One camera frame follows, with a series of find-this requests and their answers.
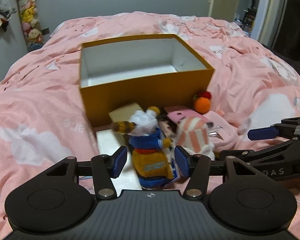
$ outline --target red knitted flower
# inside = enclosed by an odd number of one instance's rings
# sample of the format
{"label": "red knitted flower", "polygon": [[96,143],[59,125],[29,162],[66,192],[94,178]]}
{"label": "red knitted flower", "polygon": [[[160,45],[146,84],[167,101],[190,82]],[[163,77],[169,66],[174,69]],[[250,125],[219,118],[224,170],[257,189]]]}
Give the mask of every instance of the red knitted flower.
{"label": "red knitted flower", "polygon": [[212,98],[211,93],[208,92],[208,91],[202,91],[202,92],[199,92],[199,93],[198,93],[198,96],[199,96],[199,97],[203,97],[203,98],[207,98],[207,99],[209,99],[209,100],[211,100],[211,98]]}

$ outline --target crocheted doll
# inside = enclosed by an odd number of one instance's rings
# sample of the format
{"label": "crocheted doll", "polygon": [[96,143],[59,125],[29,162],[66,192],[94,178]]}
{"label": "crocheted doll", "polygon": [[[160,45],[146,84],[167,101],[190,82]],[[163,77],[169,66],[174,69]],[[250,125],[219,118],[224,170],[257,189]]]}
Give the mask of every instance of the crocheted doll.
{"label": "crocheted doll", "polygon": [[112,130],[129,135],[133,146],[132,163],[137,173],[145,178],[165,176],[173,179],[170,163],[161,150],[169,148],[171,140],[160,139],[157,116],[160,110],[151,106],[146,112],[137,110],[129,121],[112,123]]}
{"label": "crocheted doll", "polygon": [[201,91],[194,95],[194,109],[200,113],[205,114],[210,110],[211,107],[211,94],[207,91]]}

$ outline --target yellow plush toy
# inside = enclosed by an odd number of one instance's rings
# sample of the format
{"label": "yellow plush toy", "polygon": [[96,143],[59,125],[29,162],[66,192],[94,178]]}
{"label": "yellow plush toy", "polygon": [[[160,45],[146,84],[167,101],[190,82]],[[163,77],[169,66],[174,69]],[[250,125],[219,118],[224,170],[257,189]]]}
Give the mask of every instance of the yellow plush toy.
{"label": "yellow plush toy", "polygon": [[145,178],[165,176],[173,179],[170,163],[163,148],[169,148],[171,140],[160,139],[157,115],[160,111],[152,106],[146,112],[137,110],[124,122],[112,123],[112,129],[129,135],[129,143],[134,147],[132,163],[137,173]]}
{"label": "yellow plush toy", "polygon": [[29,23],[33,20],[34,8],[35,7],[31,7],[28,10],[25,10],[25,12],[23,13],[23,18],[22,18],[23,22]]}

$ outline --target chair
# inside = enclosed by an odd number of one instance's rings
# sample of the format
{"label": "chair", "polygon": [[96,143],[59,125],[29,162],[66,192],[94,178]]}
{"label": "chair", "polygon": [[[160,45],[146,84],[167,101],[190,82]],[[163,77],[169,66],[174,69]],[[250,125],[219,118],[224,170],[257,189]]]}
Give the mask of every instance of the chair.
{"label": "chair", "polygon": [[245,12],[246,13],[245,13],[243,21],[242,21],[241,29],[244,29],[244,27],[246,25],[253,26],[253,23],[254,23],[256,14],[257,14],[257,10],[255,10],[255,9],[248,9],[248,11],[245,11]]}

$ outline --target pink duvet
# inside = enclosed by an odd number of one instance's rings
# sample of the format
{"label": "pink duvet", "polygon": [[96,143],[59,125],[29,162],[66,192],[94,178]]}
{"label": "pink duvet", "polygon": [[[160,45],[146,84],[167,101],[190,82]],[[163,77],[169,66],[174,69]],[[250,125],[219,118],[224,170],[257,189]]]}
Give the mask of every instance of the pink duvet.
{"label": "pink duvet", "polygon": [[[84,161],[98,154],[78,90],[81,44],[145,33],[175,33],[215,68],[211,110],[234,126],[235,149],[277,144],[251,142],[247,131],[300,116],[299,75],[234,23],[143,12],[66,21],[0,82],[0,239],[11,232],[4,201],[13,189],[66,156]],[[210,190],[220,179],[211,182]],[[300,180],[289,187],[298,200],[290,231],[300,238]]]}

